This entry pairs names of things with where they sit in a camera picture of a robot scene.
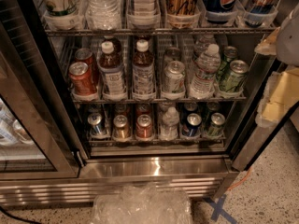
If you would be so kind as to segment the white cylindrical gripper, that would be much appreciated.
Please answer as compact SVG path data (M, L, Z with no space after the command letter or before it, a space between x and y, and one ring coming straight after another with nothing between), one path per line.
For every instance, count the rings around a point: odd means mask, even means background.
M254 51L277 55L281 62L289 65L285 71L273 72L267 79L258 105L255 122L259 127L268 128L278 124L299 101L299 68L295 67L299 66L299 3L280 28L263 39Z

